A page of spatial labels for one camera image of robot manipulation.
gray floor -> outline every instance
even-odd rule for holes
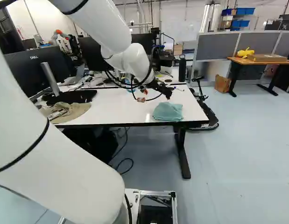
[[[135,127],[114,162],[135,162],[123,175],[126,187],[176,191],[180,224],[289,223],[289,94],[274,97],[256,85],[236,86],[237,98],[203,91],[220,127],[186,135],[192,179],[181,177],[171,127]],[[15,196],[3,200],[2,191],[1,224],[34,224],[45,212]],[[37,223],[56,219],[48,211]]]

wooden table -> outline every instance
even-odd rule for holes
[[[232,95],[233,97],[237,97],[237,95],[233,92],[233,88],[235,83],[237,82],[237,79],[240,74],[240,70],[245,66],[245,65],[268,65],[268,64],[283,64],[283,65],[289,65],[289,60],[285,62],[255,62],[252,60],[249,60],[247,58],[241,58],[241,57],[227,57],[228,60],[231,60],[232,66],[234,67],[233,69],[233,74],[232,74],[232,81],[229,87],[229,94]],[[278,96],[278,94],[273,91],[273,87],[275,85],[275,81],[278,78],[278,72],[275,72],[274,76],[272,77],[272,80],[270,82],[269,87],[263,86],[261,84],[257,84],[259,87],[262,89],[266,90],[267,92],[271,93],[274,96]]]

green towel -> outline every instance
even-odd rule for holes
[[[159,103],[153,112],[153,118],[164,121],[181,121],[183,119],[182,108],[182,104]]]

computer monitor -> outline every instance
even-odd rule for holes
[[[58,46],[28,50],[4,55],[8,66],[27,97],[49,87],[49,82],[41,68],[42,62],[48,62],[57,82],[64,82],[72,74],[64,54]]]
[[[154,34],[132,34],[132,43],[139,43],[143,46],[147,55],[151,54],[154,46]]]
[[[22,42],[23,42],[25,49],[36,49],[37,48],[34,38],[27,39],[27,40],[24,40]]]
[[[101,45],[91,37],[78,38],[82,49],[82,57],[86,60],[88,69],[91,71],[113,70],[101,55]]]

black desk leg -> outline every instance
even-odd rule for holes
[[[182,170],[183,179],[191,179],[191,172],[187,160],[187,155],[184,148],[186,129],[179,127],[177,133],[175,134],[176,146],[178,152],[178,158]]]
[[[234,85],[236,84],[236,81],[239,77],[241,68],[242,68],[241,64],[238,64],[236,62],[232,62],[232,67],[231,67],[232,82],[230,83],[228,93],[230,95],[232,95],[233,97],[237,97],[237,95],[233,92],[233,88],[234,88]]]
[[[278,93],[275,92],[275,91],[273,90],[273,88],[274,88],[274,86],[275,86],[275,81],[276,81],[277,78],[278,78],[278,73],[279,73],[279,72],[280,72],[279,69],[277,69],[277,71],[275,72],[275,74],[274,74],[274,76],[273,76],[273,78],[272,78],[272,80],[271,80],[271,82],[270,82],[269,87],[263,86],[263,85],[261,85],[261,84],[257,84],[257,86],[261,87],[261,88],[264,89],[265,91],[267,91],[267,92],[269,92],[269,93],[271,93],[272,95],[274,95],[274,96],[277,97],[277,96],[278,96]]]

